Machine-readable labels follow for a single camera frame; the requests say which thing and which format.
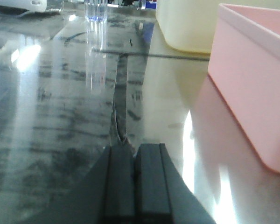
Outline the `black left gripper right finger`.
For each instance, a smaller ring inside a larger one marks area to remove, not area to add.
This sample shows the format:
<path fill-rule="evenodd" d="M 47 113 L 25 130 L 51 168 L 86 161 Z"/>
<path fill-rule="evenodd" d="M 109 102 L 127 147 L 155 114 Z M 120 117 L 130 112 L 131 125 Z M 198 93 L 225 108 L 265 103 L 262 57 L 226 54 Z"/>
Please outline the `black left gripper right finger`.
<path fill-rule="evenodd" d="M 140 145 L 135 174 L 136 223 L 215 223 L 186 186 L 164 143 Z"/>

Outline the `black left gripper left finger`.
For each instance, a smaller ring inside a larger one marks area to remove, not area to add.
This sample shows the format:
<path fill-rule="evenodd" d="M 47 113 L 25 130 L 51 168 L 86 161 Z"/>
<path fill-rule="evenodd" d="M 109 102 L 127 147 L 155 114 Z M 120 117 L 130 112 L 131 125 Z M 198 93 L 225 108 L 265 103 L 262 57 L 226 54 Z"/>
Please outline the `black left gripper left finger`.
<path fill-rule="evenodd" d="M 68 194 L 24 224 L 133 224 L 133 153 L 106 146 L 87 175 Z"/>

